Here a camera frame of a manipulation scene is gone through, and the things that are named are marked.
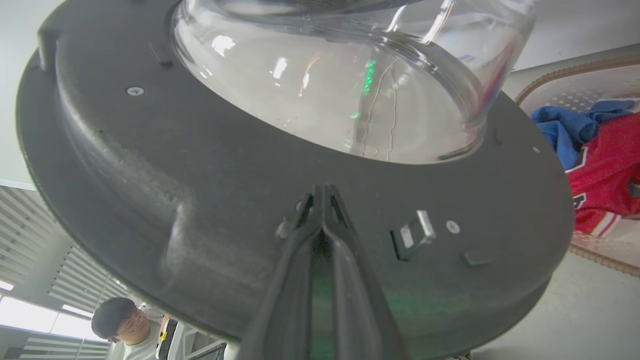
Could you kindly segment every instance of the white stripe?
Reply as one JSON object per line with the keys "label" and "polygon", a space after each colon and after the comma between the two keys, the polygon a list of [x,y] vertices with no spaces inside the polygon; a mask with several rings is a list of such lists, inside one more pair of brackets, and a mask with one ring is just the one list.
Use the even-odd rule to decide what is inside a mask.
{"label": "white stripe", "polygon": [[593,229],[591,234],[598,236],[598,234],[600,234],[607,227],[607,225],[609,225],[609,223],[611,222],[611,220],[613,220],[614,217],[615,215],[613,213],[607,212],[607,214],[602,218],[600,223],[598,223],[595,229]]}
{"label": "white stripe", "polygon": [[607,235],[609,235],[609,233],[611,232],[611,229],[616,227],[616,224],[620,221],[621,218],[622,218],[621,215],[616,215],[615,217],[613,217],[613,221],[611,222],[611,226],[609,226],[609,228],[604,232],[604,234],[600,235],[600,237],[601,238],[607,237]]}

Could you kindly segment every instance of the screw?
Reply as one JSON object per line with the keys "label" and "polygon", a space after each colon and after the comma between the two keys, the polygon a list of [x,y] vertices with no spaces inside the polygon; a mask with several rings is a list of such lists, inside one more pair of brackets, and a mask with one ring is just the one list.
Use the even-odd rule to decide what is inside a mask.
{"label": "screw", "polygon": [[458,224],[456,224],[455,221],[447,221],[447,229],[452,233],[452,234],[460,234],[460,226]]}
{"label": "screw", "polygon": [[145,89],[141,88],[140,86],[132,86],[127,89],[127,94],[131,96],[140,96],[144,93],[145,93]]}

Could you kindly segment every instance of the laundry basket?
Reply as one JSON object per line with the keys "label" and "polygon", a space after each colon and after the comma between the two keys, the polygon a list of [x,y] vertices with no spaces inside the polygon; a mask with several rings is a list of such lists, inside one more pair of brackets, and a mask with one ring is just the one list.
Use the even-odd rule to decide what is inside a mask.
{"label": "laundry basket", "polygon": [[[640,98],[640,56],[551,72],[524,88],[515,101],[531,115],[538,108],[550,105],[586,112],[600,99],[612,98]],[[640,277],[640,221],[622,219],[605,238],[576,231],[570,251]]]}

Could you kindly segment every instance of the blue clothing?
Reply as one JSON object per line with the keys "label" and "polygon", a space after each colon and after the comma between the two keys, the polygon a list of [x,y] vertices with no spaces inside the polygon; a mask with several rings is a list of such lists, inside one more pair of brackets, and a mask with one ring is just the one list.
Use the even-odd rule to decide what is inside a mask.
{"label": "blue clothing", "polygon": [[572,168],[582,146],[598,136],[600,125],[617,117],[628,115],[633,100],[605,100],[596,102],[588,113],[577,113],[556,106],[544,106],[531,114],[531,118],[554,147],[565,170]]}

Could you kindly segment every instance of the person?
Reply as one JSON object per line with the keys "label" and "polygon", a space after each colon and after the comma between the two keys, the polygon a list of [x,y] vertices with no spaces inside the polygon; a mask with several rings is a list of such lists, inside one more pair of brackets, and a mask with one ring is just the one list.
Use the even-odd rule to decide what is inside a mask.
{"label": "person", "polygon": [[114,297],[95,310],[91,330],[111,343],[122,341],[124,360],[156,360],[160,329],[167,319],[151,307],[136,307],[131,299]]}

